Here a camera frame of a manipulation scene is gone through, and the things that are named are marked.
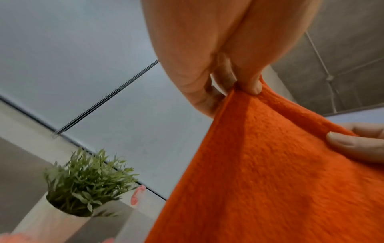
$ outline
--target foliage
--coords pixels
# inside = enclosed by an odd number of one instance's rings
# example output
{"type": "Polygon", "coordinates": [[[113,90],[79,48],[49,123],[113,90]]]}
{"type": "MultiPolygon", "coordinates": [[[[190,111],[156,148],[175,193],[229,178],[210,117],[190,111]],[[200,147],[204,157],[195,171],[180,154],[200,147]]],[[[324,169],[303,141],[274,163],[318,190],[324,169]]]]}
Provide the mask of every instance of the foliage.
{"type": "MultiPolygon", "coordinates": [[[[79,148],[64,166],[55,162],[44,172],[47,200],[59,210],[80,217],[92,216],[99,206],[119,200],[121,194],[134,189],[132,182],[137,181],[137,174],[129,174],[133,168],[123,168],[125,161],[116,155],[109,162],[107,158],[103,149],[88,155],[79,148]]],[[[93,217],[113,214],[101,211],[93,217]]]]}

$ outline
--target orange cloth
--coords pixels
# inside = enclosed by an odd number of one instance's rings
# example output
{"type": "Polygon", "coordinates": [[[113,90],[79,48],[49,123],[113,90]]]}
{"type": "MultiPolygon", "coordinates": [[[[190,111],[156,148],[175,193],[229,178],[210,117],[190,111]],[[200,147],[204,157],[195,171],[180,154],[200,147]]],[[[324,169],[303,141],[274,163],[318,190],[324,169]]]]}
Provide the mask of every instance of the orange cloth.
{"type": "Polygon", "coordinates": [[[273,93],[234,89],[147,243],[384,242],[384,170],[347,159],[353,135],[273,93]]]}

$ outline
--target plant pot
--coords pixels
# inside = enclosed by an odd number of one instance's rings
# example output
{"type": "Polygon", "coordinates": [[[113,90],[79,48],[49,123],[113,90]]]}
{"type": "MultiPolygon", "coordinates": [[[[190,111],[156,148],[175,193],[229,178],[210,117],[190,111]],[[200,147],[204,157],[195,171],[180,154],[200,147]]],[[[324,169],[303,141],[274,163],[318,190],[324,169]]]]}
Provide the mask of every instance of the plant pot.
{"type": "Polygon", "coordinates": [[[44,194],[12,233],[22,233],[39,243],[64,243],[91,218],[64,213],[47,201],[47,194],[44,194]]]}

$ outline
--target ceiling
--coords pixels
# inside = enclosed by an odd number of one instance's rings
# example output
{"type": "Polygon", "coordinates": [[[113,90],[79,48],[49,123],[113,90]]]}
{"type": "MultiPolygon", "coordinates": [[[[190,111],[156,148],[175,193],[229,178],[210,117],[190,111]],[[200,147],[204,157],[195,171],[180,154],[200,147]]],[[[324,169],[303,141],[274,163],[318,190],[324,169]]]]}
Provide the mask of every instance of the ceiling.
{"type": "Polygon", "coordinates": [[[384,103],[383,10],[383,0],[323,1],[307,33],[272,65],[298,104],[333,113],[331,90],[337,112],[384,103]]]}

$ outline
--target potted plant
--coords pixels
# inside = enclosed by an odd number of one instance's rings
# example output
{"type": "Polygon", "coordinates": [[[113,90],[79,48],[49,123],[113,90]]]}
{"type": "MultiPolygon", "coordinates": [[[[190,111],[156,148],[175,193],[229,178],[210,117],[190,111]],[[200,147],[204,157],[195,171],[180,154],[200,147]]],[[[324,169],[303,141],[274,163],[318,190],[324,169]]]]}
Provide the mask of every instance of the potted plant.
{"type": "Polygon", "coordinates": [[[41,243],[63,243],[91,217],[114,216],[101,205],[119,200],[137,181],[117,156],[107,161],[104,150],[88,155],[79,148],[64,165],[57,162],[44,171],[48,191],[19,223],[13,233],[23,233],[41,243]]]}

